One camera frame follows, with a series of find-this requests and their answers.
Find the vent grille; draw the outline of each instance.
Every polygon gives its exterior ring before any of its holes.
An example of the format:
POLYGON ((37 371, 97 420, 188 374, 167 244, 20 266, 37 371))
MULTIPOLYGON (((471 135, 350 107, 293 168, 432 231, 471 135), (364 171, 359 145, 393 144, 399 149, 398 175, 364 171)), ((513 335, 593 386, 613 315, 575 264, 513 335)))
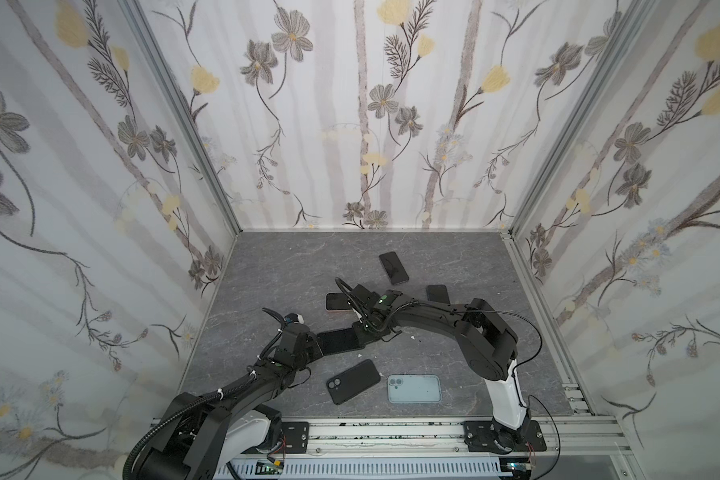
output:
MULTIPOLYGON (((486 478, 512 476, 495 457, 481 458, 288 458, 281 475, 256 475, 259 460, 232 460, 243 478, 486 478)), ((231 479, 226 466, 214 478, 231 479)))

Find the tree trunk illustration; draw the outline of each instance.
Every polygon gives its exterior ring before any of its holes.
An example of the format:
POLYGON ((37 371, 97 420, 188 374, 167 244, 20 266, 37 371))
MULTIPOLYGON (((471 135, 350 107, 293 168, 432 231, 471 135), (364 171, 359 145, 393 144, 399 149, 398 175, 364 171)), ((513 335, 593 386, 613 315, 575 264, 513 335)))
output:
MULTIPOLYGON (((467 30, 464 33, 464 47, 461 49, 461 71, 456 83, 456 91, 454 93, 454 108, 451 112, 451 119, 447 125, 451 130, 455 130, 458 125, 458 114, 461 110, 461 101, 464 100, 464 94, 467 91, 469 78, 472 75, 472 60, 474 56, 474 46, 478 40, 478 26, 480 24, 480 9, 483 6, 482 0, 472 0, 472 5, 467 18, 467 30)), ((432 224, 432 208, 434 207, 434 190, 438 186, 438 173, 431 172, 429 181, 427 181, 427 192, 424 195, 424 212, 428 214, 427 218, 422 222, 422 228, 428 229, 432 224)))
MULTIPOLYGON (((575 199, 576 190, 578 190, 579 188, 584 188, 586 184, 590 181, 590 172, 592 171, 592 169, 600 168, 600 164, 603 163, 603 160, 608 155, 608 151, 614 145, 616 139, 621 135, 624 127, 629 124, 633 115, 635 114, 635 112, 637 112, 637 109, 642 105, 643 100, 645 100, 645 97, 653 88, 656 80, 663 72, 664 67, 670 62, 670 59, 674 55, 677 48, 680 46, 682 39, 686 36, 690 28, 701 15, 701 10, 703 10, 708 3, 710 3, 709 0, 701 0, 699 2, 699 5, 697 5, 696 8, 693 9, 693 12, 691 12, 691 14, 688 15, 688 18, 686 18, 686 20, 682 23, 677 33, 675 33, 674 38, 672 38, 672 42, 670 42, 669 46, 667 46, 666 48, 666 51, 661 56, 661 59, 658 63, 656 63, 656 66, 653 67, 653 71, 643 85, 643 89, 640 90, 640 92, 637 94, 634 101, 632 102, 632 105, 630 105, 630 107, 626 110, 621 121, 616 125, 614 132, 608 137, 605 144, 603 145, 603 148, 600 149, 600 153, 597 155, 594 165, 592 166, 592 168, 586 171, 586 173, 584 174, 584 178, 582 178, 576 188, 574 188, 574 191, 573 193, 571 193, 570 198, 575 199)), ((563 209, 560 210, 560 213, 555 217, 554 221, 552 222, 552 226, 547 231, 547 239, 542 243, 541 248, 545 248, 552 241, 552 236, 557 229, 556 225, 563 223, 563 218, 565 218, 565 215, 567 213, 568 209, 566 207, 563 207, 563 209)))
MULTIPOLYGON (((358 51, 358 116, 360 117, 360 166, 365 165, 363 156, 368 152, 366 134, 368 129, 368 59, 365 55, 365 2, 355 0, 355 46, 358 51)), ((368 194, 368 176, 360 174, 360 191, 365 213, 371 211, 371 196, 368 194)))
MULTIPOLYGON (((685 228, 692 226, 705 226, 698 225, 699 222, 694 223, 694 219, 698 217, 698 214, 705 207, 710 208, 720 198, 720 175, 714 179, 707 187, 702 190, 700 194, 688 205, 682 212, 670 220, 666 227, 665 232, 662 235, 662 240, 677 235, 685 228)), ((574 303, 576 308, 584 305, 586 299, 589 298, 600 286, 608 282, 614 271, 618 272, 626 267, 631 257, 638 257, 643 254, 646 249, 644 246, 640 246, 640 239, 636 239, 629 247, 622 250, 622 254, 617 258, 614 258, 614 264, 608 265, 603 268, 598 274, 592 277, 592 280, 584 285, 584 288, 576 295, 574 303)), ((557 324, 562 325, 573 315, 573 311, 564 310, 557 316, 557 324)))
MULTIPOLYGON (((77 99, 78 102, 80 102, 80 105, 82 105, 83 108, 85 108, 85 110, 88 112, 88 115, 90 115, 91 119, 99 128, 104 138, 110 143, 112 149, 115 151, 117 156, 120 157, 120 159, 123 161, 123 165, 125 166, 126 170, 128 170, 134 176, 134 178, 136 178, 136 181, 139 182, 139 185, 141 185, 144 190, 146 190, 149 181, 144 178, 141 170, 139 170, 139 168, 135 166, 134 163, 130 160, 125 150, 123 150, 123 147, 120 145, 120 143, 117 141, 114 134, 112 133, 112 130, 110 130, 110 128, 106 125, 104 119, 101 117, 101 114, 98 112, 98 110, 96 110, 94 104, 88 99, 85 93, 80 90, 77 82, 74 80, 74 78, 72 78, 72 75, 67 70, 67 68, 61 63, 61 60, 59 60, 59 58, 56 56, 56 53, 54 53, 50 49, 50 46, 43 39, 43 36, 42 34, 40 34, 38 28, 32 23, 32 20, 29 18, 29 15, 24 10, 24 7, 21 6, 18 0, 7 0, 7 2, 10 5, 11 9, 13 9, 16 16, 21 21, 21 24, 24 26, 24 30, 29 35, 32 43, 34 43, 40 53, 42 53, 43 57, 45 57, 45 59, 48 61, 50 66, 53 67, 56 73, 58 73, 61 81, 64 82, 72 95, 77 99)), ((163 217, 165 222, 168 223, 171 219, 171 216, 163 214, 163 202, 160 200, 159 197, 157 197, 156 194, 150 194, 150 198, 152 199, 155 207, 157 208, 157 211, 160 212, 160 215, 163 217)), ((201 252, 197 249, 197 247, 190 243, 190 240, 187 238, 186 235, 184 235, 183 232, 181 232, 179 229, 175 229, 174 232, 176 233, 176 236, 179 237, 182 245, 184 245, 184 247, 186 247, 192 253, 192 255, 194 255, 194 257, 202 258, 201 252)))

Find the floral wallpaper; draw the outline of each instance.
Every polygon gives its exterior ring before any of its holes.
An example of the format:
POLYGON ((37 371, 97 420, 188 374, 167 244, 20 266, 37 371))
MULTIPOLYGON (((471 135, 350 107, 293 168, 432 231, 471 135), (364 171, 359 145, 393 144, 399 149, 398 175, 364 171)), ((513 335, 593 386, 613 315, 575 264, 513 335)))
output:
POLYGON ((232 236, 157 92, 117 4, 0 2, 0 478, 112 478, 178 387, 232 236))
POLYGON ((508 228, 629 6, 140 3, 242 226, 348 230, 508 228))
POLYGON ((515 235, 643 471, 720 477, 720 0, 654 7, 515 235))

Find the yellow flower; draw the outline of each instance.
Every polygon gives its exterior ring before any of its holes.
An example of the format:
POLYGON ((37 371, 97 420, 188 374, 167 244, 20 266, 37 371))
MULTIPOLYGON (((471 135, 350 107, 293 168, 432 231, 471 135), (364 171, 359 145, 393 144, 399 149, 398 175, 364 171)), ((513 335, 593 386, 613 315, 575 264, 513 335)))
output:
POLYGON ((509 72, 501 65, 495 65, 483 80, 480 90, 486 93, 493 93, 506 87, 509 83, 509 72))
POLYGON ((379 167, 384 167, 387 164, 386 157, 381 154, 365 154, 362 158, 365 160, 366 164, 378 165, 379 167))
POLYGON ((720 60, 720 24, 696 39, 696 54, 702 60, 720 60))
POLYGON ((418 56, 426 57, 434 50, 434 40, 427 35, 422 35, 418 40, 418 56))
POLYGON ((128 72, 128 67, 130 67, 128 52, 126 52, 126 50, 121 47, 112 47, 112 54, 115 56, 115 61, 120 66, 120 68, 128 72))
POLYGON ((5 417, 10 412, 10 405, 4 403, 0 406, 0 418, 5 417))
POLYGON ((169 195, 163 202, 163 215, 170 215, 176 208, 181 205, 181 198, 178 195, 169 195))
POLYGON ((390 25, 400 25, 408 18, 411 9, 411 0, 385 0, 376 10, 382 22, 390 25))
POLYGON ((195 65, 192 68, 192 86, 202 94, 209 94, 219 87, 219 79, 203 67, 195 65))
POLYGON ((72 48, 84 47, 88 43, 88 28, 83 17, 64 0, 58 2, 56 36, 72 48))
POLYGON ((33 434, 32 427, 24 427, 21 430, 19 430, 19 439, 20 440, 27 440, 29 437, 33 434))
POLYGON ((717 115, 720 113, 720 87, 704 102, 701 113, 703 115, 717 115))

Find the gray marble surface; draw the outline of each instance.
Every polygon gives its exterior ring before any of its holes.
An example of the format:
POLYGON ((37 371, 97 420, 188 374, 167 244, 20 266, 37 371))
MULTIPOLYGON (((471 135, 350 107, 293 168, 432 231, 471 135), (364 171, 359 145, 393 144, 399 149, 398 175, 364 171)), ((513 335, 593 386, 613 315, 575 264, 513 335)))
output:
MULTIPOLYGON (((443 283, 451 302, 479 297, 496 310, 519 313, 536 321, 518 275, 499 234, 490 233, 243 233, 231 264, 219 285, 183 389, 202 393, 237 379, 276 334, 277 322, 261 307, 283 315, 297 312, 314 332, 346 328, 353 312, 326 312, 328 292, 336 292, 334 277, 361 283, 383 293, 394 288, 426 299, 426 285, 443 283), (392 286, 378 255, 398 253, 411 277, 392 286)), ((505 316, 518 334, 520 360, 538 348, 538 335, 526 322, 505 316)), ((483 379, 467 366, 452 339, 414 328, 389 343, 327 356, 310 365, 312 378, 286 390, 267 405, 284 417, 295 416, 489 416, 490 397, 483 379), (371 359, 382 380, 352 400, 336 406, 326 381, 371 359), (440 378, 440 403, 393 404, 387 398, 386 377, 394 374, 434 374, 440 378)), ((518 369, 524 396, 536 395, 555 415, 570 414, 560 376, 545 346, 532 362, 518 369)), ((300 372, 296 382, 307 376, 300 372)), ((543 413, 535 402, 532 412, 543 413)))

